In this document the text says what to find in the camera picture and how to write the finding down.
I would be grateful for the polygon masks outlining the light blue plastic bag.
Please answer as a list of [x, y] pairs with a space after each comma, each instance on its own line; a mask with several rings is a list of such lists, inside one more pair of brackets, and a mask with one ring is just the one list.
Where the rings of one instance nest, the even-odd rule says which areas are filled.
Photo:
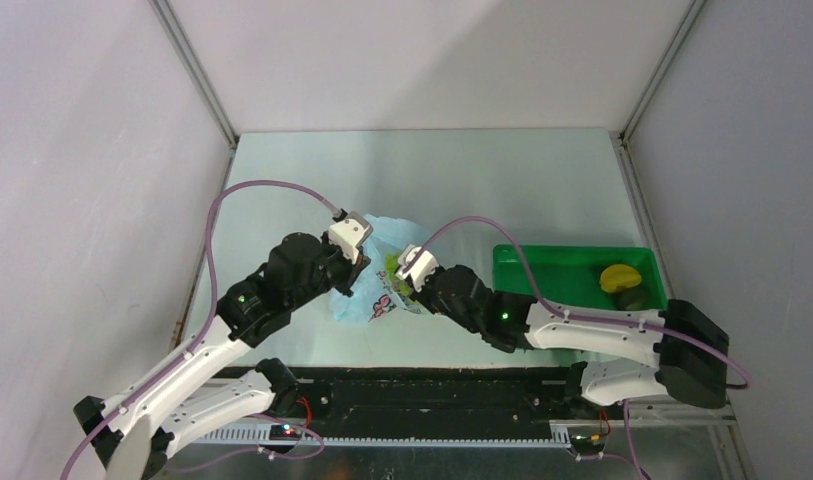
[[371, 236], [363, 244], [371, 263], [354, 283], [352, 296], [332, 291], [329, 298], [334, 320], [345, 324], [364, 324], [402, 310], [390, 296], [383, 273], [384, 256], [396, 254], [399, 257], [409, 244], [419, 246], [430, 237], [428, 230], [410, 220], [373, 215], [365, 218], [373, 227]]

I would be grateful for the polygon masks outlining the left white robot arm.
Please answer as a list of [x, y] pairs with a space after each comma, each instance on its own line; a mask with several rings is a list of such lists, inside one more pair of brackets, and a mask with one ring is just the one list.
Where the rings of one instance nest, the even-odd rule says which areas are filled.
[[292, 233], [266, 262], [214, 298], [201, 330], [122, 392], [86, 396], [73, 408], [85, 437], [68, 459], [73, 467], [92, 448], [107, 473], [132, 468], [150, 479], [192, 441], [227, 423], [269, 411], [286, 416], [298, 383], [278, 359], [264, 359], [227, 387], [192, 395], [220, 370], [289, 325], [294, 312], [336, 290], [351, 295], [370, 261], [371, 228], [345, 219], [320, 236]]

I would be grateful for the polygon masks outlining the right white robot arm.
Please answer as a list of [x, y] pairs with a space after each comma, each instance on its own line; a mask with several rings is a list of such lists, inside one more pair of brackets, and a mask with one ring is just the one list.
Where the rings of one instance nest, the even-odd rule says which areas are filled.
[[693, 407], [727, 403], [728, 336], [693, 304], [614, 311], [562, 306], [493, 290], [468, 267], [402, 269], [411, 299], [493, 348], [568, 349], [608, 356], [575, 364], [563, 392], [567, 411], [588, 418], [602, 406], [667, 395]]

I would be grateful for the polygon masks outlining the green fake grapes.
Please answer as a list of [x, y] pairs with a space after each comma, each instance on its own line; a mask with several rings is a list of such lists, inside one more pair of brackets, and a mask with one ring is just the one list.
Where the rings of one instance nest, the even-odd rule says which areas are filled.
[[412, 288], [396, 275], [399, 267], [396, 254], [386, 254], [384, 256], [383, 273], [390, 290], [390, 296], [397, 308], [420, 314], [423, 312], [423, 307], [410, 298]]

